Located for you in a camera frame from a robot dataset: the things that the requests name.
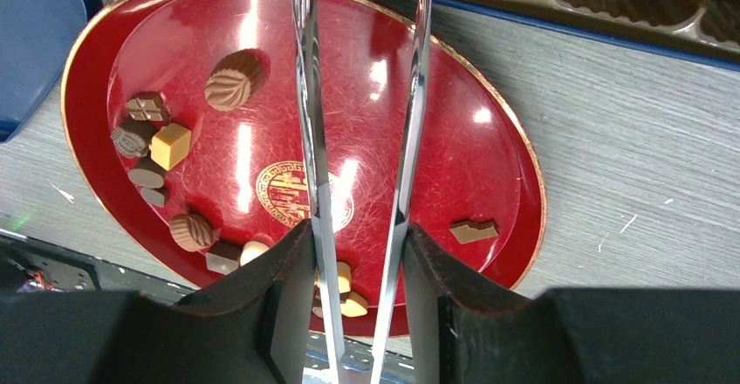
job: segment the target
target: silver utensil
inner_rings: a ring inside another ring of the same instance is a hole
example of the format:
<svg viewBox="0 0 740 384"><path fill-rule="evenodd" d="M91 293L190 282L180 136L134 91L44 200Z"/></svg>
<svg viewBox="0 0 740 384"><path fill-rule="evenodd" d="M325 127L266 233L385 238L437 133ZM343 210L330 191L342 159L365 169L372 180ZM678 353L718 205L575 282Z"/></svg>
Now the silver utensil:
<svg viewBox="0 0 740 384"><path fill-rule="evenodd" d="M319 31L317 0L292 0L296 26L296 81L298 113L305 174L308 186L311 227L319 268L319 292L324 313L324 329L332 381L339 383L344 368L344 332L339 301L337 251L332 229L332 200L329 191L329 165L326 157L324 113L321 106L319 76Z"/></svg>
<svg viewBox="0 0 740 384"><path fill-rule="evenodd" d="M373 337L372 384L380 383L386 343L390 333L391 318L398 287L403 244L408 232L411 190L414 186L416 160L421 143L421 128L427 106L427 77L429 74L429 42L432 15L432 0L419 0L416 6L416 26L414 31L414 52L411 56L411 83L408 92L406 124L401 143L401 163L396 182L393 215L386 247L386 262L383 268L383 282L380 286L378 318Z"/></svg>

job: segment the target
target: red plate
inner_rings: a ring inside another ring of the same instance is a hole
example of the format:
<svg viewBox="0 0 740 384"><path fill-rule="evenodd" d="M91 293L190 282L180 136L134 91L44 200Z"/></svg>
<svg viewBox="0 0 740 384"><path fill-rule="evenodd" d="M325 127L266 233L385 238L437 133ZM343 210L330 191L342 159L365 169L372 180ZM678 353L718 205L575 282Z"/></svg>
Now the red plate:
<svg viewBox="0 0 740 384"><path fill-rule="evenodd" d="M353 270L364 317L346 334L373 335L398 169L413 32L368 0L319 0L321 70L338 259ZM168 220L203 215L221 239L274 244L306 216L290 0L116 0L72 48L62 81L65 131L92 192L154 257L196 285L220 275L181 250ZM223 56L251 49L265 82L246 106L212 109L203 88ZM499 284L514 286L537 254L545 195L531 144L496 89L437 39L416 175L413 221L445 249ZM190 128L187 159L169 172L170 199L149 206L128 180L110 133L125 101L158 92ZM460 245L453 222L494 220L499 237ZM391 327L408 333L400 288ZM312 330L322 322L312 317Z"/></svg>

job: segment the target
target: circular logo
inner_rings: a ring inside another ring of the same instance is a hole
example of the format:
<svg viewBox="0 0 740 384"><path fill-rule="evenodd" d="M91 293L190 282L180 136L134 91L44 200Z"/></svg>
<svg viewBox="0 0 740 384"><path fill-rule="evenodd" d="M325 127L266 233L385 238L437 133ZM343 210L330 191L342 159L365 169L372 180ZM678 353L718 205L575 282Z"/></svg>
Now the circular logo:
<svg viewBox="0 0 740 384"><path fill-rule="evenodd" d="M344 229L352 220L354 200L349 190L351 187L351 182L343 186L341 179L329 174L335 232ZM267 212L288 227L294 227L311 216L302 161L280 161L264 168L257 177L255 190Z"/></svg>

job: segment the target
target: scratch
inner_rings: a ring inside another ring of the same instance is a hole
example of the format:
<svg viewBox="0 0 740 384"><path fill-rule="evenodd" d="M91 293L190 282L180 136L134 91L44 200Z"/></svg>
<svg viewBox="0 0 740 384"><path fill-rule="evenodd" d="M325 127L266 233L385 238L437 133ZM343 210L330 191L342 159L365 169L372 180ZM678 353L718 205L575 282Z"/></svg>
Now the scratch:
<svg viewBox="0 0 740 384"><path fill-rule="evenodd" d="M626 230L627 227L630 226L630 224L634 223L634 220L636 220L636 219L637 219L637 214L635 214L632 218L630 218L629 221L627 221L627 223L625 224L625 226L622 227L622 230L620 230L620 234L624 233L624 230Z"/></svg>
<svg viewBox="0 0 740 384"><path fill-rule="evenodd" d="M72 194L68 194L64 190L57 188L57 185L51 182L49 182L49 184L51 185L52 188L56 189L57 192L62 194L63 197L67 198L67 201L69 201L70 203L74 203L74 196L72 196Z"/></svg>
<svg viewBox="0 0 740 384"><path fill-rule="evenodd" d="M604 238L601 239L601 242L599 242L599 253L601 253L601 246L604 244L604 242L606 241L606 239L609 237L610 234L612 234L611 231L606 233L606 236L604 236Z"/></svg>

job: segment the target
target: wood grain surface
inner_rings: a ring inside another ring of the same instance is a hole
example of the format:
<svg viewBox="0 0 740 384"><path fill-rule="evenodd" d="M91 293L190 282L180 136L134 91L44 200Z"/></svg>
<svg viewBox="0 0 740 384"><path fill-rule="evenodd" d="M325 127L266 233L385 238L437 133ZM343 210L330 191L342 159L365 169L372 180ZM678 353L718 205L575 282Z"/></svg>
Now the wood grain surface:
<svg viewBox="0 0 740 384"><path fill-rule="evenodd" d="M407 16L415 6L377 1ZM542 163L549 220L519 292L740 287L740 72L449 8L433 19L509 101ZM0 228L187 283L96 202L66 144L58 86L0 146L0 179Z"/></svg>

